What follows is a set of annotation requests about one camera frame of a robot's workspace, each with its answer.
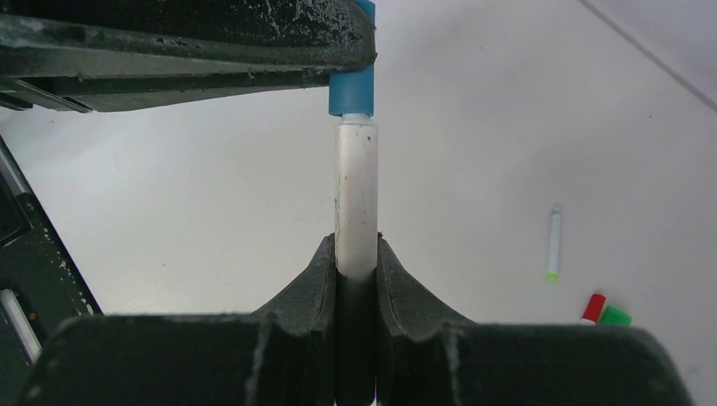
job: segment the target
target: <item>white table surface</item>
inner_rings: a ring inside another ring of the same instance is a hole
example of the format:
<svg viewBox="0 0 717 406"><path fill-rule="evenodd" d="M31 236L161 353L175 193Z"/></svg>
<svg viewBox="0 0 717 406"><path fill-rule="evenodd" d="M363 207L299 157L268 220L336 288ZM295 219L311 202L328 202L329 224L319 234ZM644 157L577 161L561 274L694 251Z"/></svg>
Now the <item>white table surface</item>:
<svg viewBox="0 0 717 406"><path fill-rule="evenodd" d="M572 323L601 290L714 382L715 111L576 1L444 3L379 2L379 224L403 265L476 321ZM332 232L326 94L35 108L0 133L106 313L247 312Z"/></svg>

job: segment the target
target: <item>green cap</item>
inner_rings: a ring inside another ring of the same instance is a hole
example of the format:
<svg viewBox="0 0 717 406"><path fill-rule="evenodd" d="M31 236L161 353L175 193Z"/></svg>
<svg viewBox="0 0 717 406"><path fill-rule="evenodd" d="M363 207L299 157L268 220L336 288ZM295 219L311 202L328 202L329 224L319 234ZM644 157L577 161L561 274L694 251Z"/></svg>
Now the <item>green cap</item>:
<svg viewBox="0 0 717 406"><path fill-rule="evenodd" d="M603 315L598 320L598 324L609 326L630 326L630 323L632 323L632 317L613 306L605 307Z"/></svg>

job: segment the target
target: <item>blue cap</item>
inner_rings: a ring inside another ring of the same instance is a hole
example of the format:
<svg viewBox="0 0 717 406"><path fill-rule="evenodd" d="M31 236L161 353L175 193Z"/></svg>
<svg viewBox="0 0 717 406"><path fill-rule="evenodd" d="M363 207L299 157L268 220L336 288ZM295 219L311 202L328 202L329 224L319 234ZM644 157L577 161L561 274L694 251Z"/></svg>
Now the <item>blue cap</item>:
<svg viewBox="0 0 717 406"><path fill-rule="evenodd" d="M369 0L354 0L371 18L376 20L376 5ZM329 77L329 114L349 113L374 115L374 65L357 72L341 72Z"/></svg>

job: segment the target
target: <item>red marker cap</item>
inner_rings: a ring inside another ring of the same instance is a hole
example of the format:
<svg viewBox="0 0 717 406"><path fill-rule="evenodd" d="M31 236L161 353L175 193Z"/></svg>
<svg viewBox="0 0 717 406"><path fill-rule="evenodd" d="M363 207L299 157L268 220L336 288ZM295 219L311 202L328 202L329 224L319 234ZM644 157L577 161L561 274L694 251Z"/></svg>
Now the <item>red marker cap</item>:
<svg viewBox="0 0 717 406"><path fill-rule="evenodd" d="M597 323L604 306L605 296L603 294L593 294L590 296L588 307L585 308L585 312L583 313L583 320L590 320L593 323Z"/></svg>

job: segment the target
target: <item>small white stick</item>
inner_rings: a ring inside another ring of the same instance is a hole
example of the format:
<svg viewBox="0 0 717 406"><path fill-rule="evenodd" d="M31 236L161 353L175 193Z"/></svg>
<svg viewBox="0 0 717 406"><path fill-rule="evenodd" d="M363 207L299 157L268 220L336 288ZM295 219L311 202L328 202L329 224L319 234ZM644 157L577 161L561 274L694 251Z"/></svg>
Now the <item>small white stick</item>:
<svg viewBox="0 0 717 406"><path fill-rule="evenodd" d="M32 331L32 326L30 326L30 322L25 317L18 298L15 297L15 293L12 290L5 289L0 291L0 303L3 304L5 314L9 318L8 322L18 335L27 356L30 361L35 362L37 357L40 356L40 341L37 340L35 332Z"/></svg>
<svg viewBox="0 0 717 406"><path fill-rule="evenodd" d="M560 274L562 209L559 205L550 214L550 242L548 248L548 280L556 281Z"/></svg>

